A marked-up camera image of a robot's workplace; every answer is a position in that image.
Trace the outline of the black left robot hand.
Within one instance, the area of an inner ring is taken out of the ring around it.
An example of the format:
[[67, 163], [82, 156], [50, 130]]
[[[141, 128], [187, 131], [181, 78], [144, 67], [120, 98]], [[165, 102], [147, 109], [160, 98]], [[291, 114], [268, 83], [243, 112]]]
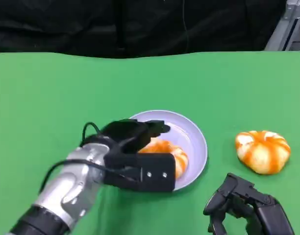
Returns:
[[148, 145], [152, 138], [168, 133], [170, 129], [163, 120], [122, 119], [106, 125], [101, 134], [116, 142], [122, 152], [137, 153]]

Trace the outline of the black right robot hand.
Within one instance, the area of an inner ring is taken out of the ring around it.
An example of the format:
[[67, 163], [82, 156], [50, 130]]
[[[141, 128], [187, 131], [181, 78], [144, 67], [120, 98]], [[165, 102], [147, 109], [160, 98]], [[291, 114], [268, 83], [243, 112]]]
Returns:
[[226, 235], [226, 214], [247, 221], [249, 235], [293, 235], [294, 230], [279, 201], [254, 188], [254, 184], [228, 173], [207, 202], [203, 214], [209, 216], [208, 232]]

